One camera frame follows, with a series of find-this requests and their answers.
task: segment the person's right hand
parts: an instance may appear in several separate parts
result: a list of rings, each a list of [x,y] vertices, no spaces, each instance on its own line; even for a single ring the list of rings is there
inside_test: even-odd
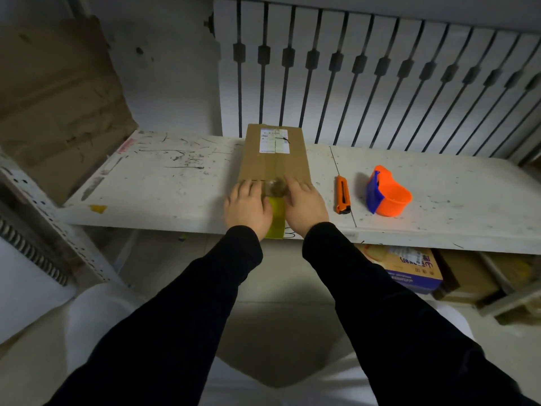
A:
[[[286,221],[292,230],[306,238],[306,234],[315,224],[329,221],[325,201],[312,184],[300,184],[289,175],[285,178],[289,189],[284,197]]]

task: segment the floor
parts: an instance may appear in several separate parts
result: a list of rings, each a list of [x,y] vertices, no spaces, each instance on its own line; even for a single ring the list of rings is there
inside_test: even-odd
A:
[[[218,239],[141,231],[121,276],[150,298]],[[239,289],[218,356],[269,386],[284,387],[320,369],[343,329],[331,295],[301,257],[301,241],[265,240],[262,248],[263,263]],[[81,290],[97,283],[87,270],[80,270],[77,279]],[[500,326],[467,305],[457,309],[487,358],[525,395],[541,402],[541,327]],[[42,317],[0,357],[0,404],[43,404],[64,380],[64,311],[61,307]]]

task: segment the white shelf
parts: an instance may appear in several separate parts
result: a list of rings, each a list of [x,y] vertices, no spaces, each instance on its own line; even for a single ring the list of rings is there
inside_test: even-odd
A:
[[[242,148],[239,138],[135,131],[59,217],[75,225],[223,233],[223,199]],[[331,221],[355,242],[541,253],[541,185],[507,161],[313,144],[307,153]],[[364,187],[377,164],[413,193],[400,217],[366,209]],[[348,179],[350,215],[334,212],[339,173]],[[107,208],[99,213],[93,205]]]

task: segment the radiator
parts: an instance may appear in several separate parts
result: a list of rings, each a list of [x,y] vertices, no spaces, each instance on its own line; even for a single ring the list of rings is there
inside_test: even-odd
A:
[[[509,158],[541,123],[541,39],[466,25],[214,1],[224,136]]]

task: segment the black long sleeve shirt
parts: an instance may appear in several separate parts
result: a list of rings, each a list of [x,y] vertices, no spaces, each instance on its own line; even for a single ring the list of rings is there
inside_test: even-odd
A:
[[[334,225],[315,225],[302,256],[333,295],[378,404],[536,404],[477,343],[366,259]],[[47,405],[197,404],[239,285],[262,258],[250,228],[229,229],[113,327]]]

